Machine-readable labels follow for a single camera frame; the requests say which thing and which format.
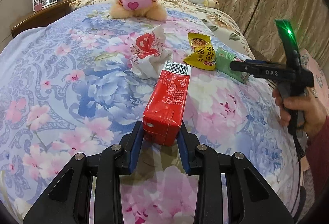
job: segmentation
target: patterned pillow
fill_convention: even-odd
[[[312,88],[313,95],[320,99],[321,103],[326,107],[329,113],[329,89],[326,78],[316,60],[312,58],[306,49],[300,51],[300,60],[302,66],[313,73],[314,88]]]

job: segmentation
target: yellow snack package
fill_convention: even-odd
[[[188,39],[194,52],[183,61],[196,68],[215,70],[215,51],[211,45],[210,36],[204,34],[188,33]]]

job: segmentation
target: teddy bear's foot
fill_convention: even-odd
[[[110,9],[110,15],[113,19],[126,19],[133,16],[132,11],[127,11],[119,4],[113,4]]]
[[[150,9],[145,16],[150,20],[164,21],[167,19],[167,12],[162,6],[158,5]]]

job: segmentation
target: metal bolt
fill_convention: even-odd
[[[207,145],[199,144],[199,145],[198,145],[198,149],[199,149],[200,151],[205,151],[205,150],[207,149]]]
[[[244,158],[243,153],[235,153],[234,156],[235,156],[235,158],[237,158],[237,159],[243,159],[243,158]]]
[[[75,156],[74,156],[74,159],[76,160],[81,160],[83,158],[83,153],[77,153]]]
[[[111,149],[113,151],[118,151],[118,150],[121,149],[121,145],[120,144],[113,144],[112,147],[111,147]]]

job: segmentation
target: maroon sleeve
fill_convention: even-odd
[[[313,176],[315,197],[318,197],[329,177],[329,116],[320,132],[308,143],[306,158]]]

